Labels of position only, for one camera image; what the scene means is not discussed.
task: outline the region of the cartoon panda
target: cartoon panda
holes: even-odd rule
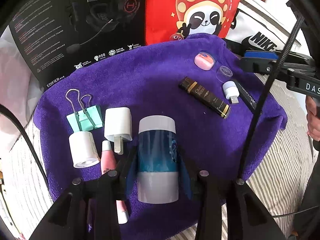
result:
[[[189,34],[208,33],[218,35],[230,10],[230,0],[176,0],[177,33],[186,38]]]

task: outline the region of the binder clip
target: binder clip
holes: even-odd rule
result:
[[[76,112],[72,101],[68,98],[70,91],[78,92],[78,103],[81,106],[81,111]],[[84,108],[82,101],[85,97],[89,97],[88,108]],[[100,106],[90,106],[91,98],[91,95],[84,95],[80,98],[80,91],[78,89],[69,89],[66,93],[66,99],[71,103],[73,109],[73,114],[67,115],[67,119],[74,132],[90,131],[103,126]]]

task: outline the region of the blue label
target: blue label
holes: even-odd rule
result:
[[[151,130],[139,134],[138,171],[178,171],[176,134]]]

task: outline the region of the red bag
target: red bag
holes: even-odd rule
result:
[[[225,38],[240,0],[147,0],[146,43],[209,33]]]

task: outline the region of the metal screw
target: metal screw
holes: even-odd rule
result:
[[[75,178],[73,181],[72,181],[72,184],[73,185],[79,185],[81,183],[81,179],[80,178]]]
[[[115,171],[115,170],[111,170],[111,171],[108,172],[108,175],[109,175],[110,177],[115,177],[115,176],[117,176],[117,174],[118,174],[118,172]]]
[[[237,179],[236,180],[236,184],[243,185],[244,184],[244,180],[243,179]]]
[[[208,171],[205,171],[205,170],[200,171],[199,174],[200,174],[201,177],[207,177],[207,176],[209,176],[209,172],[208,172]]]

